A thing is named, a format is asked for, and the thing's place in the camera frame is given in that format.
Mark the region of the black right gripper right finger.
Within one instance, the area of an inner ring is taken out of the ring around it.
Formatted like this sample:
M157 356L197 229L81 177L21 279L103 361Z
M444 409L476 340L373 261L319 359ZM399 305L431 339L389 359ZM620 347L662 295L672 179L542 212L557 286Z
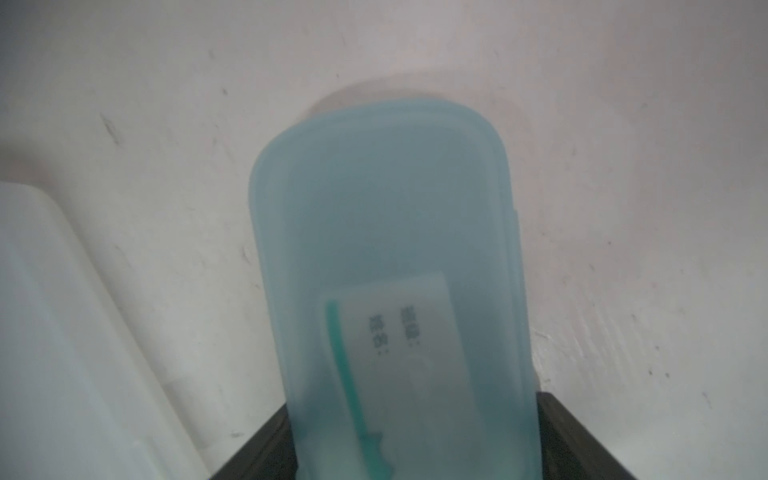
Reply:
M635 480L552 393L536 400L544 479Z

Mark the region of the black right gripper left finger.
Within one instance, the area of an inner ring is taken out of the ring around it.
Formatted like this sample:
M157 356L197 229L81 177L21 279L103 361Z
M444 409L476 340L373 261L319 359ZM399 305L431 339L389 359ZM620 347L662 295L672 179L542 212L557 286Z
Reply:
M296 474L291 424L283 405L211 480L294 480Z

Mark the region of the frosted white pencil case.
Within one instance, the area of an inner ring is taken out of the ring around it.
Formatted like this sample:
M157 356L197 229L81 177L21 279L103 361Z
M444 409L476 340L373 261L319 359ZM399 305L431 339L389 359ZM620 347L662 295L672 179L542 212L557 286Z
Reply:
M1 186L1 475L210 472L58 204Z

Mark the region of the teal pencil case labelled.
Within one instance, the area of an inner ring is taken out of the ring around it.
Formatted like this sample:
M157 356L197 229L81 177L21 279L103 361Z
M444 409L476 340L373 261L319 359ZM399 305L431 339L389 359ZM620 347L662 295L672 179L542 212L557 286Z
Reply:
M407 99L303 121L249 183L300 479L538 479L525 283L491 124Z

